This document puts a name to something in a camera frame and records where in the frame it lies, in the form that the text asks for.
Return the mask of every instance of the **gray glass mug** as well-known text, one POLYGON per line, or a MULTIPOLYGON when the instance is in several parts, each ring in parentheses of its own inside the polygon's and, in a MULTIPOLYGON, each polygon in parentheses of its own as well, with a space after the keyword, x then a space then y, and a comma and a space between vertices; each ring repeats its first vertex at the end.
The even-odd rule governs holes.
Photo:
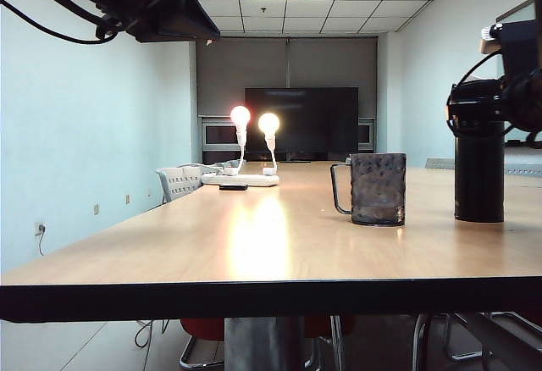
POLYGON ((350 160, 350 163, 335 163, 330 168, 337 211, 351 214, 355 224, 404 225, 406 154, 356 153, 350 160), (335 169, 339 166, 351 169, 351 210, 339 204, 335 179, 335 169))

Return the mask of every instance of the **television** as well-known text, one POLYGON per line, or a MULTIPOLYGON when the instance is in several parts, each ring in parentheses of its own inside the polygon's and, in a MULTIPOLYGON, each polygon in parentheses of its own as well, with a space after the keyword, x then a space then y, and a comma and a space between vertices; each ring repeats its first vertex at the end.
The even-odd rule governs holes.
POLYGON ((357 87, 246 88, 247 160, 269 160, 257 120, 264 113, 280 119, 278 160, 339 160, 357 152, 357 87))

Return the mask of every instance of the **black thermos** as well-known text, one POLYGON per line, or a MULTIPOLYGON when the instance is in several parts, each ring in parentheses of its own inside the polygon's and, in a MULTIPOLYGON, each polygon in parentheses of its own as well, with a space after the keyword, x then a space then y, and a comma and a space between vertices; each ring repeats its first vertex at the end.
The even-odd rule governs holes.
POLYGON ((456 138, 456 219, 476 223, 504 221, 503 122, 484 122, 482 137, 456 138))

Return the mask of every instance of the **power strip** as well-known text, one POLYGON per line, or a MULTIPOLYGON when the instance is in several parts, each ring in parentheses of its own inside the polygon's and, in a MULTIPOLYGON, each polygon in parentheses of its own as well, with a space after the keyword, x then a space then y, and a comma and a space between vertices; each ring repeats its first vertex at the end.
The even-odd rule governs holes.
POLYGON ((279 176, 265 176, 263 174, 203 174, 204 185, 249 185, 254 187, 276 186, 280 182, 279 176))

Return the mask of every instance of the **smartphone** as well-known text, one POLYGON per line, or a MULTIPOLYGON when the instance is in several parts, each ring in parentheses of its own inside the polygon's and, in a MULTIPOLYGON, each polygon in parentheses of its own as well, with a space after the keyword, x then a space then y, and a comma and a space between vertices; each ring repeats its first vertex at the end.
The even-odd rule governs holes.
POLYGON ((221 191, 245 191, 246 189, 248 189, 248 185, 247 184, 223 183, 222 185, 219 185, 218 188, 221 191))

